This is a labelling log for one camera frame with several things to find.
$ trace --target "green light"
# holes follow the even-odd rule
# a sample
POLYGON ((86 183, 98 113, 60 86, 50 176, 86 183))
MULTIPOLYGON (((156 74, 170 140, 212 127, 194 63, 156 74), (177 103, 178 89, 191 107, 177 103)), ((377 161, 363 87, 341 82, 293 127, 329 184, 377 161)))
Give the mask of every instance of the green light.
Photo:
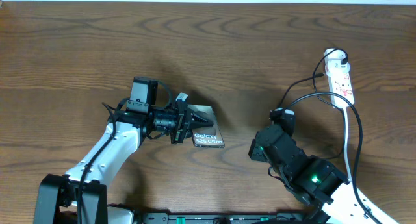
POLYGON ((318 179, 318 177, 315 175, 315 176, 313 176, 312 177, 312 182, 314 182, 314 183, 317 183, 317 182, 319 182, 319 179, 318 179))

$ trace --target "power outlet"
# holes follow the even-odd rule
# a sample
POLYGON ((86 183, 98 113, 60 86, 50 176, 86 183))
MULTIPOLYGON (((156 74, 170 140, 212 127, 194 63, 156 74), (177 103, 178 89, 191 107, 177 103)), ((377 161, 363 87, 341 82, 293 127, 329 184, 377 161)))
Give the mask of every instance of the power outlet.
MULTIPOLYGON (((327 49, 324 55, 334 49, 327 49)), ((328 77, 330 92, 342 95, 354 104, 354 94, 350 79, 350 63, 341 64, 346 54, 340 50, 334 51, 325 58, 325 73, 328 77)), ((349 105, 339 97, 331 96, 332 104, 338 108, 346 108, 349 105)))

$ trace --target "white power strip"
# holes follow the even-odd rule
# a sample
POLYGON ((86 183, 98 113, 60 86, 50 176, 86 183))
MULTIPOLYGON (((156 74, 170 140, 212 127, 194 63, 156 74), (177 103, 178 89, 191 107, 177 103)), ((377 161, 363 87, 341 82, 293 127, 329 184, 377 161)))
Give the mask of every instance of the white power strip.
MULTIPOLYGON (((334 49, 327 49, 324 55, 334 49)), ((354 95, 352 93, 352 86, 350 80, 350 63, 341 64, 341 60, 345 58, 346 54, 341 50, 336 50, 325 58, 325 72, 328 76, 330 85, 330 92, 342 95, 347 100, 354 104, 354 95)), ((332 104, 338 108, 346 108, 348 104, 339 97, 331 96, 332 104)))

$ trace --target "wood grain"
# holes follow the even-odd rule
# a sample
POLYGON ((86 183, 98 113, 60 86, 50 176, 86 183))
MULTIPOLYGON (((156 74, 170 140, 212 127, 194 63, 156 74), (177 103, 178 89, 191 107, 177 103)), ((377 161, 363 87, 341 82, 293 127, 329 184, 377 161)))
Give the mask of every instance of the wood grain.
MULTIPOLYGON (((104 130, 100 102, 129 96, 137 75, 213 105, 226 148, 145 141, 109 188, 110 203, 172 212, 304 209, 247 153, 286 87, 310 76, 322 52, 336 46, 350 55, 363 122, 359 187, 397 221, 415 223, 415 40, 414 6, 4 3, 0 222, 33 220, 40 181, 85 156, 104 130)), ((320 90, 327 87, 318 80, 320 90)), ((285 103, 311 91, 300 84, 285 103)), ((294 138, 308 154, 340 150, 337 111, 316 99, 294 111, 294 138)), ((352 114, 350 122, 353 159, 352 114)), ((333 162, 345 168, 342 159, 333 162)))

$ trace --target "wooden surface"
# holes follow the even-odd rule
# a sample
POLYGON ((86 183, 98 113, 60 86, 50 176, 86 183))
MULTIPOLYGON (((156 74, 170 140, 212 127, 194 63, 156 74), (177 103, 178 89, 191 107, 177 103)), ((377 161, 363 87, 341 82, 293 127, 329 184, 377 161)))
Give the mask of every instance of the wooden surface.
MULTIPOLYGON (((101 106, 128 97, 134 76, 213 105, 225 149, 146 140, 117 174, 109 203, 172 212, 304 209, 247 153, 292 82, 328 47, 348 51, 364 129, 360 189, 401 223, 416 223, 416 8, 7 2, 0 10, 0 222, 30 223, 37 189, 101 137, 101 106)), ((326 78, 318 80, 328 89, 326 78)), ((311 93, 310 82, 289 103, 311 93)), ((160 91, 160 102, 166 94, 160 91)), ((342 147, 341 115, 317 99, 294 108, 308 154, 342 147)), ((350 112, 353 161, 358 128, 350 112)), ((343 159, 333 161, 344 170, 343 159)))

